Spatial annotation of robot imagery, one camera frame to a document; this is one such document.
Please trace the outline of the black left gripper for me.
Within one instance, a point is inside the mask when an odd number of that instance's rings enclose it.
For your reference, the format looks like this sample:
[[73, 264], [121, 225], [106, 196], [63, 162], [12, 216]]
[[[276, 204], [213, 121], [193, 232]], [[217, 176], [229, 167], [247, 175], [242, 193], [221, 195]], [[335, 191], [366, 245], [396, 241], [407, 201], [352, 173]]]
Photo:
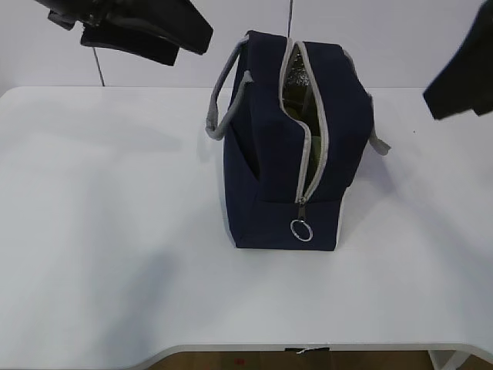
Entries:
[[206, 53], [213, 36], [213, 27], [190, 1], [35, 2], [49, 10], [48, 20], [66, 30], [77, 22], [86, 24], [80, 40], [83, 46], [126, 52], [165, 66], [174, 66], [179, 47]]

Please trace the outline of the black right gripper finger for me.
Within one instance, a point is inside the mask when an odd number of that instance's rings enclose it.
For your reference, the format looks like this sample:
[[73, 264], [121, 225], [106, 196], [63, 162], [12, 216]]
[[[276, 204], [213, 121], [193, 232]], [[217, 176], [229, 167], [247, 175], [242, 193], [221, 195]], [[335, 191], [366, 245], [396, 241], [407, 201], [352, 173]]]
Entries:
[[492, 2], [483, 2], [454, 57], [423, 93], [431, 115], [442, 120], [492, 111]]

